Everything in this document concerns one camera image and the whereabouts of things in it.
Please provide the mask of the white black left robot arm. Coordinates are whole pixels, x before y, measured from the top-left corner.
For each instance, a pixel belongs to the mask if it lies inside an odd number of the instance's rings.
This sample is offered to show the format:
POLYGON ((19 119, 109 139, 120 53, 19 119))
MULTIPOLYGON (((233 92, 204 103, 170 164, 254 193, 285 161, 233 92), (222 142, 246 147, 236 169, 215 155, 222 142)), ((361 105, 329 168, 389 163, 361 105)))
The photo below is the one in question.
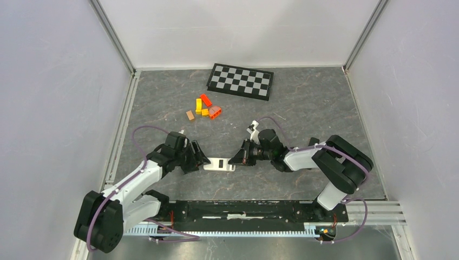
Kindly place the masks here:
POLYGON ((197 141, 169 132, 164 143, 143 155, 132 173, 111 188, 84 196, 74 236, 84 241, 90 252, 111 252, 125 231, 150 217, 161 221, 169 216, 170 206, 159 200, 159 193, 148 192, 148 187, 176 167, 187 174, 209 163, 197 141))

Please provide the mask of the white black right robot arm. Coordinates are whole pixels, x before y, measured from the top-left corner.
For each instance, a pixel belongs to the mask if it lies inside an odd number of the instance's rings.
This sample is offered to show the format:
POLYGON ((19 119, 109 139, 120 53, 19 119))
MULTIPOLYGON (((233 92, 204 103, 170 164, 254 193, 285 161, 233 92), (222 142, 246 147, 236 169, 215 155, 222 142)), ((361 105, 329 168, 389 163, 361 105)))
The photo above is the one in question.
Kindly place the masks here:
POLYGON ((317 168, 325 174, 329 182, 312 207, 319 221, 332 217, 335 207, 359 189, 374 167, 366 154, 341 136, 332 135, 324 142, 313 141, 307 147, 293 148, 284 145, 273 129, 252 133, 228 163, 254 166, 259 160, 269 161, 280 172, 317 168))

